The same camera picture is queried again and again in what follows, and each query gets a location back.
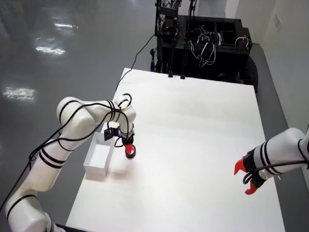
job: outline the gray floor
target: gray floor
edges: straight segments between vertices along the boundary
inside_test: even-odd
[[[207,16],[222,17],[222,2],[202,0],[200,9],[207,10]],[[0,1],[1,200],[32,149],[59,127],[55,111],[62,98],[113,96],[123,68],[131,66],[154,33],[154,4],[154,0]],[[136,69],[149,70],[152,47],[155,39],[141,52]],[[260,75],[257,99],[268,139],[287,125],[261,47],[253,47],[252,57]],[[89,143],[70,155],[54,187],[39,194],[57,223],[65,224],[69,216]],[[300,170],[282,175],[276,186],[286,231],[307,231],[309,196]],[[9,231],[3,212],[0,231]]]

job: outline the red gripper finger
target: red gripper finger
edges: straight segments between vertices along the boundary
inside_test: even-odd
[[[238,160],[237,163],[235,164],[234,175],[236,175],[236,173],[238,173],[239,170],[243,170],[245,173],[247,172],[247,170],[243,166],[243,159]]]
[[[126,147],[126,153],[131,155],[133,144],[127,144],[125,145],[125,147]]]
[[[250,189],[247,189],[247,190],[245,191],[245,193],[246,193],[247,195],[251,195],[251,194],[254,194],[256,190],[257,190],[257,188],[253,185],[252,182],[250,182]]]

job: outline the white tabletop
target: white tabletop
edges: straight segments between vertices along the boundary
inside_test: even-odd
[[[115,96],[137,112],[136,157],[84,177],[67,226],[89,232],[282,232],[273,179],[248,196],[235,163],[264,142],[252,86],[133,70]]]

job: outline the white robotic arm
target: white robotic arm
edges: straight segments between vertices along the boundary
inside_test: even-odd
[[[115,102],[85,102],[68,97],[59,103],[56,115],[60,123],[65,125],[62,134],[42,147],[25,181],[5,206],[12,232],[64,231],[42,210],[37,193],[53,187],[69,154],[89,138],[96,124],[118,122],[119,128],[110,128],[106,131],[106,136],[107,139],[112,136],[122,138],[126,156],[130,158],[136,112],[131,106],[131,96],[129,95],[128,100],[125,95],[117,98]]]
[[[289,128],[249,151],[235,165],[234,174],[243,170],[247,174],[244,184],[250,182],[251,195],[269,178],[309,165],[309,131],[304,135],[296,128]]]

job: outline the open white box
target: open white box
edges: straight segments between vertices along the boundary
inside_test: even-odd
[[[114,145],[114,138],[104,141],[104,134],[95,132],[84,162],[87,175],[106,176]]]

